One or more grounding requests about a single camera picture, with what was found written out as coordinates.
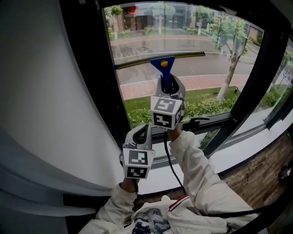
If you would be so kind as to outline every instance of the road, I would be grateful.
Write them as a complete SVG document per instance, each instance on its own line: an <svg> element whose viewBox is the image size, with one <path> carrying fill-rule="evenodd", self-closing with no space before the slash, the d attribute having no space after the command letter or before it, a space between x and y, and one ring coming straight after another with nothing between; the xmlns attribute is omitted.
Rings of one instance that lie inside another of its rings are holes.
<svg viewBox="0 0 293 234"><path fill-rule="evenodd" d="M111 42L115 64L168 54L170 52L205 51L205 57L176 59L171 72L176 76L226 74L229 55L216 51L211 38L194 36L142 37ZM237 64L235 74L250 74L257 51L250 48ZM121 85L155 80L160 74L152 65L143 64L117 71Z"/></svg>

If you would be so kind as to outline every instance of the red stripe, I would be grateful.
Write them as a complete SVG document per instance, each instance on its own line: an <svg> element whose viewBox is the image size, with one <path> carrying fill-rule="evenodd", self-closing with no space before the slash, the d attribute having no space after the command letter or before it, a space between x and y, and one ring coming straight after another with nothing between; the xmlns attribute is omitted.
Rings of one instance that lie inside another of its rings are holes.
<svg viewBox="0 0 293 234"><path fill-rule="evenodd" d="M180 204L184 203L184 201L186 201L187 199L190 199L190 197L186 197L184 199L181 199L180 202L178 202L175 206L173 206L169 211L173 211L174 209L176 209L176 207L180 206Z"/></svg>
<svg viewBox="0 0 293 234"><path fill-rule="evenodd" d="M176 205L178 202L180 202L183 198L186 198L186 197L188 197L188 195L185 195L185 196L181 197L179 200L177 200L177 201L174 202L171 206L169 206L169 211L170 211L170 209L171 209L174 205Z"/></svg>

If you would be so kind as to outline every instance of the hand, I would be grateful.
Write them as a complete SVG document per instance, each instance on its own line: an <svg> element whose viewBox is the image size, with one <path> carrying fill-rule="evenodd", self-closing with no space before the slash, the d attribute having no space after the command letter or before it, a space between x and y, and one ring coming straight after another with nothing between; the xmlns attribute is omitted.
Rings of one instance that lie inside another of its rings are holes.
<svg viewBox="0 0 293 234"><path fill-rule="evenodd" d="M136 186L134 184L133 179L124 178L123 182L120 184L120 188L122 188L126 192L136 192Z"/></svg>
<svg viewBox="0 0 293 234"><path fill-rule="evenodd" d="M185 103L184 103L184 97L180 96L180 99L183 101L182 110L184 111L185 115ZM182 133L182 123L178 123L174 130L168 130L168 137L173 142L177 139L178 136Z"/></svg>
<svg viewBox="0 0 293 234"><path fill-rule="evenodd" d="M168 137L169 139L173 142L174 140L177 139L178 136L180 136L180 134L182 133L182 130L181 130L181 126L182 124L181 123L178 123L176 128L174 130L168 130Z"/></svg>

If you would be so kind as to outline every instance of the green bush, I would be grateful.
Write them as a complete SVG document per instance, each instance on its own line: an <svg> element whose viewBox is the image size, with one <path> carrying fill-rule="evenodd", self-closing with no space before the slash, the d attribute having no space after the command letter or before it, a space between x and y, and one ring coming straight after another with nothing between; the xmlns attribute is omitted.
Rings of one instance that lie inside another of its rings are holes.
<svg viewBox="0 0 293 234"><path fill-rule="evenodd" d="M130 35L131 35L131 32L128 30L121 31L118 33L118 37L121 37L121 38L129 37Z"/></svg>
<svg viewBox="0 0 293 234"><path fill-rule="evenodd" d="M114 39L114 33L112 32L111 27L108 26L108 23L107 23L107 28L108 28L109 39L110 41L112 41Z"/></svg>
<svg viewBox="0 0 293 234"><path fill-rule="evenodd" d="M207 144L209 144L210 140L214 137L215 133L217 130L212 131L212 132L207 132L206 136L203 138L201 141L200 149L204 149Z"/></svg>
<svg viewBox="0 0 293 234"><path fill-rule="evenodd" d="M161 30L162 30L162 33L170 32L170 29L168 27L162 27ZM146 35L149 35L152 32L157 32L158 33L159 32L159 28L158 27L156 27L156 28L153 28L153 27L145 27L144 28L144 31L145 31L145 34Z"/></svg>
<svg viewBox="0 0 293 234"><path fill-rule="evenodd" d="M152 117L151 117L151 110L150 109L134 109L132 112L134 112L137 116L136 118L133 118L128 113L128 119L132 125L132 127L139 126L141 124L151 124L152 123Z"/></svg>
<svg viewBox="0 0 293 234"><path fill-rule="evenodd" d="M248 39L249 39L254 45L256 45L256 46L260 46L260 43L259 43L257 40L253 39L252 37L249 37Z"/></svg>
<svg viewBox="0 0 293 234"><path fill-rule="evenodd" d="M162 27L162 33L167 33L169 32L170 29L168 27Z"/></svg>
<svg viewBox="0 0 293 234"><path fill-rule="evenodd" d="M196 28L187 28L186 31L191 35L195 35L198 33L198 30Z"/></svg>
<svg viewBox="0 0 293 234"><path fill-rule="evenodd" d="M229 112L234 106L237 97L227 98L224 101L217 101L216 99L207 99L199 103L186 103L185 104L185 117L184 119L190 119L192 117L210 116L219 113ZM139 126L144 123L151 124L152 117L150 109L138 109L132 110L134 116L128 113L129 121L132 127Z"/></svg>
<svg viewBox="0 0 293 234"><path fill-rule="evenodd" d="M262 101L267 106L272 107L279 100L279 98L280 98L280 95L277 94L274 89L271 89L269 93L264 95L264 97L262 98Z"/></svg>
<svg viewBox="0 0 293 234"><path fill-rule="evenodd" d="M263 38L263 33L261 31L258 31L257 32L257 37L256 37L256 40L259 44L261 44L262 42L262 38Z"/></svg>
<svg viewBox="0 0 293 234"><path fill-rule="evenodd" d="M146 35L148 35L153 31L153 28L152 27L145 27L144 31L145 31Z"/></svg>

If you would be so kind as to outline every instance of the red brick pavement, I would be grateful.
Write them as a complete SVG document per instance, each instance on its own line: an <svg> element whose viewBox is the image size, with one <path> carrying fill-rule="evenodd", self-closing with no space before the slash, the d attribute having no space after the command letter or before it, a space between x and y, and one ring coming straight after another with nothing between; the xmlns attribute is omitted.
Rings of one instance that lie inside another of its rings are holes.
<svg viewBox="0 0 293 234"><path fill-rule="evenodd" d="M234 74L230 86L244 86L249 75ZM209 88L218 88L226 75L196 75L188 77L179 77L186 90L201 90ZM155 94L157 80L146 80L137 83L120 85L124 100L138 97L146 97Z"/></svg>

